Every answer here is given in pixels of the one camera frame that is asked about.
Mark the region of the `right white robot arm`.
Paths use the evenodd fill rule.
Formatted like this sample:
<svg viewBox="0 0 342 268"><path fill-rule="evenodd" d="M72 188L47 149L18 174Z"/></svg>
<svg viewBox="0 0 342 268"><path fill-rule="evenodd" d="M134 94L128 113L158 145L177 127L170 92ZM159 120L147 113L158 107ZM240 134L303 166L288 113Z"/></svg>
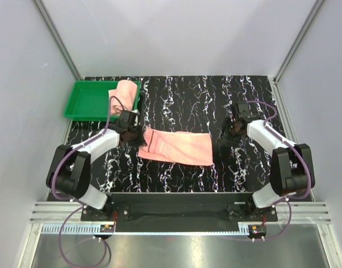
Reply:
<svg viewBox="0 0 342 268"><path fill-rule="evenodd" d="M245 216L258 221L282 201L307 198L315 186L315 175L309 145L297 144L270 126L277 110L274 109L270 117L263 118L253 114L249 104L232 104L232 116L224 120L220 139L227 145L236 146L247 137L271 156L269 183L252 193L244 211L237 215L238 218Z"/></svg>

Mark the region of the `pink towel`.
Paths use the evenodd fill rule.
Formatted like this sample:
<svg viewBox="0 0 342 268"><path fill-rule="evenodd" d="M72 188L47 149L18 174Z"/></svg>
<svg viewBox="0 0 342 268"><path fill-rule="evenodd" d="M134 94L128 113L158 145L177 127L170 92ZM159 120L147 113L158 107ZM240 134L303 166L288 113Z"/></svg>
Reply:
<svg viewBox="0 0 342 268"><path fill-rule="evenodd" d="M108 97L113 97L110 101L110 115L118 116L124 109L132 111L137 92L138 86L136 83L130 80L119 81L115 89L108 91Z"/></svg>
<svg viewBox="0 0 342 268"><path fill-rule="evenodd" d="M213 147L208 133L166 132L147 128L143 135L146 145L138 156L147 160L174 162L191 166L211 166Z"/></svg>

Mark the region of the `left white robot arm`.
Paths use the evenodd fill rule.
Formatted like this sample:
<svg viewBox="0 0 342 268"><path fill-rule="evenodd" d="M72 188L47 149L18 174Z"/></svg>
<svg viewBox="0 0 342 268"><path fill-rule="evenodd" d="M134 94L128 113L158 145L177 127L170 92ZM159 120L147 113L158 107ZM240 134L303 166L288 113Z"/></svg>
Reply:
<svg viewBox="0 0 342 268"><path fill-rule="evenodd" d="M100 221L115 215L111 196L91 185L91 165L107 151L127 143L145 145L139 111L123 110L118 119L107 121L96 135L76 145L57 147L46 178L46 186L58 200L71 198Z"/></svg>

